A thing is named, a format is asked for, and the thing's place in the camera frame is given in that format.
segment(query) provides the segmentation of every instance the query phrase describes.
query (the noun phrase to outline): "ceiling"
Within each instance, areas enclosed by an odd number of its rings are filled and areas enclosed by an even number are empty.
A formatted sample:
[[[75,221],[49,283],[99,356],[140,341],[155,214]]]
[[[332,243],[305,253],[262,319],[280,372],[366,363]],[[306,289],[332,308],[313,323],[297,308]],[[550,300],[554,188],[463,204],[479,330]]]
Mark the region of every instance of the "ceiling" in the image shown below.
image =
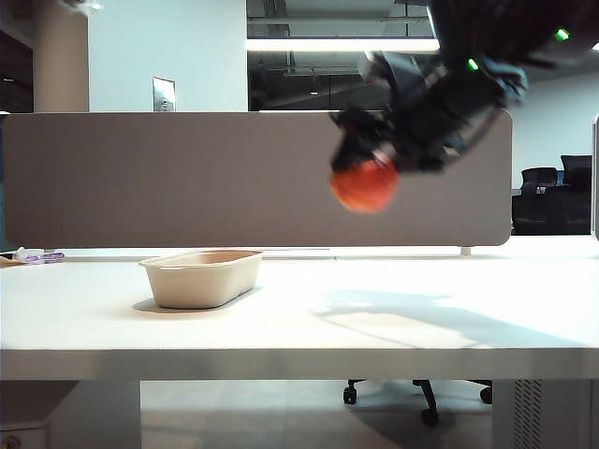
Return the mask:
[[[420,0],[247,0],[249,37],[432,36]],[[0,110],[33,110],[32,0],[0,0]],[[358,52],[250,52],[252,109],[378,108],[381,87],[365,85]],[[427,62],[418,56],[419,63]],[[532,82],[599,71],[599,52],[575,67],[527,69]]]
[[[393,0],[247,0],[247,15],[248,37],[432,37],[425,7]],[[251,109],[380,108],[387,92],[364,84],[361,56],[250,52]]]

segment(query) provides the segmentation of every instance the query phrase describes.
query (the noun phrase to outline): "black office chair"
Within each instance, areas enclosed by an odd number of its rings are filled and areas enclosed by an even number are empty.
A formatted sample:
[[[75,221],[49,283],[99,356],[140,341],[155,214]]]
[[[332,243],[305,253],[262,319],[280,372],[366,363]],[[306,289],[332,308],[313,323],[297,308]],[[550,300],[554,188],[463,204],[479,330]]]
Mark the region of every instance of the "black office chair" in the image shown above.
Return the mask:
[[[586,235],[591,233],[592,168],[590,159],[590,156],[586,161],[578,159],[574,165],[564,161],[563,185],[548,188],[543,195],[548,208],[550,234]]]
[[[347,381],[347,387],[343,391],[343,402],[346,404],[355,404],[358,400],[358,391],[354,387],[358,382],[363,382],[365,379],[350,379]],[[486,404],[493,403],[493,382],[492,381],[482,381],[482,380],[469,380],[468,382],[473,382],[475,384],[481,384],[486,386],[480,392],[481,400]],[[420,412],[420,418],[422,422],[427,426],[434,426],[439,422],[439,413],[437,412],[437,401],[434,398],[434,392],[432,391],[431,381],[429,380],[413,380],[412,384],[414,386],[419,386],[422,388],[422,393],[424,393],[424,398],[427,400],[428,409],[424,409]]]
[[[517,236],[539,236],[548,233],[548,208],[545,196],[538,195],[539,187],[546,190],[557,184],[555,167],[536,167],[522,170],[520,195],[512,196],[512,224]]]
[[[558,170],[555,167],[535,167],[522,170],[522,193],[527,188],[553,187],[558,181]]]

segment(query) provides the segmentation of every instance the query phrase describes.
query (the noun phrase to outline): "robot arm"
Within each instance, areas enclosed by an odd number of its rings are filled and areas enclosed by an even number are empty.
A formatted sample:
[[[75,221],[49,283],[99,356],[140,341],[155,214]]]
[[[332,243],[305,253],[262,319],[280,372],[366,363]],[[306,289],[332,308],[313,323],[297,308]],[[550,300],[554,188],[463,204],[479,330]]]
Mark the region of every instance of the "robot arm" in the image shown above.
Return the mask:
[[[421,74],[398,55],[369,55],[363,72],[388,83],[388,106],[333,117],[344,130],[334,172],[372,158],[384,142],[399,172],[442,170],[472,146],[460,132],[473,119],[488,122],[494,110],[523,99],[522,66],[574,64],[599,42],[599,0],[430,0],[429,9],[444,73]]]

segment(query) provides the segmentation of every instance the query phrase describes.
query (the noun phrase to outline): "fluorescent light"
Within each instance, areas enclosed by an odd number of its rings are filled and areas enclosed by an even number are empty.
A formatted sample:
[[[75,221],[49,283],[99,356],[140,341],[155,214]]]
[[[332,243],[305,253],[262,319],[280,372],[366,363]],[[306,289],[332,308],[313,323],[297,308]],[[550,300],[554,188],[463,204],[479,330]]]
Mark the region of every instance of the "fluorescent light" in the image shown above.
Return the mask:
[[[400,51],[433,53],[439,50],[437,39],[382,38],[382,39],[267,39],[246,40],[248,51]]]

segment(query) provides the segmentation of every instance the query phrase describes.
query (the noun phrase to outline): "chair wheel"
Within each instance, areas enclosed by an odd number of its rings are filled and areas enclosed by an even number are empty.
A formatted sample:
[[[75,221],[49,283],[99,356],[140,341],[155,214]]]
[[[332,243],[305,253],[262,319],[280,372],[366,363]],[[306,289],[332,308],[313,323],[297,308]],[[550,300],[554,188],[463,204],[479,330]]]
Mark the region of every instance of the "chair wheel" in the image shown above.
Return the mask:
[[[439,422],[439,413],[436,410],[425,409],[420,412],[420,419],[426,426],[433,427]]]
[[[483,388],[480,390],[480,398],[486,404],[493,403],[493,390],[488,386],[487,388]]]
[[[356,399],[358,399],[358,391],[356,391],[356,388],[347,386],[343,391],[343,402],[354,405]]]

